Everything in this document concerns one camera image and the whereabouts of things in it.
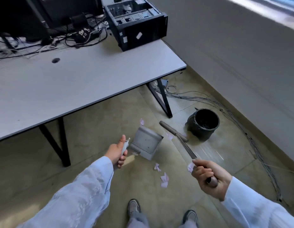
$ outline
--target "floor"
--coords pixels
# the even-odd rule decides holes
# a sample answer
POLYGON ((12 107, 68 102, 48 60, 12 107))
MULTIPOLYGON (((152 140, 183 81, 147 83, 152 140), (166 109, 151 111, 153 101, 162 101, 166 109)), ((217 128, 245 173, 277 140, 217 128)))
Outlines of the floor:
MULTIPOLYGON (((169 85, 178 92, 195 90, 213 98, 201 86, 196 74, 188 70, 169 75, 169 85)), ((121 134, 133 138, 140 126, 164 136, 152 161, 129 154, 126 165, 115 172, 108 208, 96 228, 125 227, 126 206, 139 200, 151 227, 177 227, 184 212, 194 209, 200 228, 241 227, 221 203, 206 195, 187 171, 189 155, 176 138, 170 140, 159 125, 163 120, 189 137, 188 145, 198 157, 217 162, 232 175, 268 199, 275 200, 271 181, 251 152, 240 130, 220 111, 204 103, 168 99, 173 117, 168 119, 151 92, 144 85, 64 118, 72 165, 63 168, 49 143, 38 129, 0 142, 0 228, 12 228, 34 216, 53 194, 70 183, 84 168, 101 157, 121 134), (200 142, 184 127, 196 108, 211 108, 220 118, 220 126, 206 142, 200 142), (162 172, 155 171, 159 163, 162 172), (160 187, 160 176, 169 176, 167 188, 160 187)), ((57 122, 47 124, 58 138, 57 122)), ((287 169, 266 147, 254 138, 268 164, 287 169)), ((273 168, 282 190, 283 205, 294 215, 294 173, 273 168)))

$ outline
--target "hand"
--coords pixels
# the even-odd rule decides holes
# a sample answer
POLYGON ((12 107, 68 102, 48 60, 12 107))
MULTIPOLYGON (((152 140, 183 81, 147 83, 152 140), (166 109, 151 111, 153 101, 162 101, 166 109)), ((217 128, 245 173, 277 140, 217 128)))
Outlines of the hand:
POLYGON ((228 186, 233 178, 229 172, 212 161, 196 159, 192 162, 196 166, 191 172, 191 175, 198 180, 201 189, 206 194, 209 194, 220 201, 224 201, 228 186), (218 180, 218 185, 215 188, 211 188, 206 183, 206 179, 212 176, 215 176, 218 180))
POLYGON ((123 153, 123 156, 121 156, 122 149, 124 146, 124 143, 126 141, 125 135, 122 135, 122 138, 120 139, 118 144, 112 144, 109 146, 109 149, 107 150, 105 156, 108 157, 113 165, 118 165, 118 168, 121 168, 124 164, 124 161, 126 160, 128 151, 125 150, 123 153))

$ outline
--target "desk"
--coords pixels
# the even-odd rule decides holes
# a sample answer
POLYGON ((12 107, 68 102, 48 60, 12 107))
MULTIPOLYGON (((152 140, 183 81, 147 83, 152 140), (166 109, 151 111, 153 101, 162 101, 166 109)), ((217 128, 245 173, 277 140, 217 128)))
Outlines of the desk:
POLYGON ((63 116, 148 84, 172 117, 160 78, 185 68, 162 40, 122 52, 109 35, 95 46, 1 60, 0 140, 38 126, 63 165, 69 166, 63 116), (54 58, 60 61, 52 63, 54 58), (150 85, 154 80, 158 80, 164 103, 150 85), (55 119, 61 148, 44 125, 55 119))

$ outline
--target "gray sneaker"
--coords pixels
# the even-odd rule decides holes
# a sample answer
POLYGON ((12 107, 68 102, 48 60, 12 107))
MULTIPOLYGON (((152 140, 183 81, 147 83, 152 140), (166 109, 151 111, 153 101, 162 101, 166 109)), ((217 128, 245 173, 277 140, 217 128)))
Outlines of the gray sneaker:
POLYGON ((140 204, 138 203, 138 201, 136 199, 131 199, 128 203, 128 209, 127 209, 127 214, 130 217, 132 212, 141 212, 141 207, 140 204))
POLYGON ((186 213, 185 213, 184 216, 183 216, 183 224, 184 224, 187 220, 192 220, 192 221, 196 224, 197 228, 199 227, 199 225, 198 225, 198 217, 197 217, 197 214, 196 214, 195 211, 193 211, 193 210, 191 210, 191 209, 188 210, 188 211, 186 211, 186 213))

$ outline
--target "sleeve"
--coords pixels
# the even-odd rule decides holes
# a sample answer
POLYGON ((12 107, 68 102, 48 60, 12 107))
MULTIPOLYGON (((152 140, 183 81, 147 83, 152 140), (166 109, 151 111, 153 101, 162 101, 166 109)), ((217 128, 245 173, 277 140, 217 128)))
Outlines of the sleeve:
POLYGON ((17 228, 91 228, 109 204, 112 176, 111 160, 99 158, 17 228))
POLYGON ((266 199, 235 177, 229 184, 222 204, 244 228, 294 227, 294 217, 285 208, 266 199))

